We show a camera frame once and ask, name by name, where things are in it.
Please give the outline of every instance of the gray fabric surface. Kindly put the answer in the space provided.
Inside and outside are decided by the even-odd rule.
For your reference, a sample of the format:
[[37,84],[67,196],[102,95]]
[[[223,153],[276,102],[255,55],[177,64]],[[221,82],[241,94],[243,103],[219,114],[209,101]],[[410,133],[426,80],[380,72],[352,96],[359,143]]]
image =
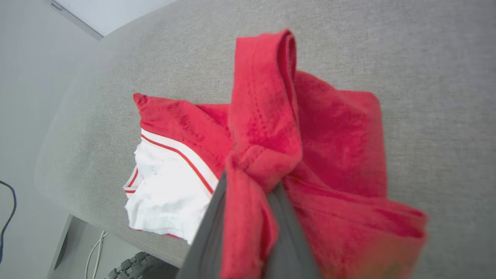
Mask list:
[[381,101],[390,197],[431,218],[413,277],[494,277],[495,14],[491,0],[179,0],[100,42],[52,124],[36,184],[180,266],[185,242],[127,227],[121,186],[139,143],[131,94],[229,102],[235,38],[289,27],[300,69]]

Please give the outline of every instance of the wall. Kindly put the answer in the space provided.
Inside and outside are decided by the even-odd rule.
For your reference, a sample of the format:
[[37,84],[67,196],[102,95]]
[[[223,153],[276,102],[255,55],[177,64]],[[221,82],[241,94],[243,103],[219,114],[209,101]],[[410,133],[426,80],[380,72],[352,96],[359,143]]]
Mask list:
[[56,0],[102,36],[175,0]]
[[[67,212],[33,186],[35,160],[63,93],[98,42],[43,0],[3,0],[0,9],[0,180],[17,192],[0,278],[45,278]],[[0,226],[12,207],[0,185]]]

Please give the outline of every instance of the red stripe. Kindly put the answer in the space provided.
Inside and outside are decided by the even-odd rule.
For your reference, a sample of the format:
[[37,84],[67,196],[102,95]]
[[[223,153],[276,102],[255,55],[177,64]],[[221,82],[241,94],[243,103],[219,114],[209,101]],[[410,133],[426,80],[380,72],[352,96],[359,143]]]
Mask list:
[[172,148],[172,147],[168,147],[168,146],[165,146],[163,144],[160,144],[158,142],[155,142],[147,137],[145,137],[143,134],[141,135],[142,138],[144,138],[145,140],[149,141],[150,143],[153,143],[155,145],[158,145],[160,147],[163,147],[165,149],[168,149],[170,151],[174,151],[175,153],[179,154],[184,160],[186,160],[186,162],[188,163],[188,165],[193,169],[193,171],[196,173],[196,175],[200,178],[200,180],[203,182],[203,184],[205,185],[205,187],[207,188],[207,190],[212,194],[214,191],[212,190],[212,188],[210,187],[210,185],[208,185],[207,181],[205,180],[205,178],[203,178],[203,176],[201,175],[201,173],[198,171],[198,169],[193,165],[193,163],[191,163],[191,161],[184,155],[181,153],[181,151],[175,149],[175,148]]
[[129,183],[128,187],[131,187],[131,185],[134,183],[134,181],[136,180],[136,176],[138,176],[138,169],[136,169],[136,172],[134,173],[134,176],[131,180],[131,182]]

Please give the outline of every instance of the clothing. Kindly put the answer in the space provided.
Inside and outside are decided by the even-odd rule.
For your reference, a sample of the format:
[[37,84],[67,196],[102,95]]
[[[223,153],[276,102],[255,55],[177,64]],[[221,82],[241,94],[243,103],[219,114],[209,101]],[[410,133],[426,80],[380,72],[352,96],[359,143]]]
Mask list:
[[288,30],[237,40],[229,106],[134,99],[145,131],[185,144],[217,179],[226,169],[222,278],[260,276],[278,234],[265,196],[279,181],[325,278],[412,271],[427,217],[386,199],[379,101],[297,71]]
[[134,154],[136,168],[124,186],[129,227],[191,244],[219,180],[188,146],[146,130]]

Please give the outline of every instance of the black cable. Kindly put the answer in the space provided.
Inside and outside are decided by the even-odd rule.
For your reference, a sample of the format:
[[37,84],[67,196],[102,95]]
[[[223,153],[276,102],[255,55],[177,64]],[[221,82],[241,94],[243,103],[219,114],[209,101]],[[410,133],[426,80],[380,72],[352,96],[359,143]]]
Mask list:
[[10,214],[10,217],[7,220],[7,223],[3,226],[3,229],[1,230],[0,234],[0,264],[3,258],[3,234],[5,233],[5,230],[7,229],[8,224],[10,223],[10,220],[12,220],[12,217],[14,217],[15,210],[17,209],[17,198],[15,197],[15,191],[14,188],[12,188],[11,185],[5,183],[4,181],[0,180],[1,184],[4,184],[7,186],[12,191],[12,197],[14,198],[14,208],[12,209],[12,213]]

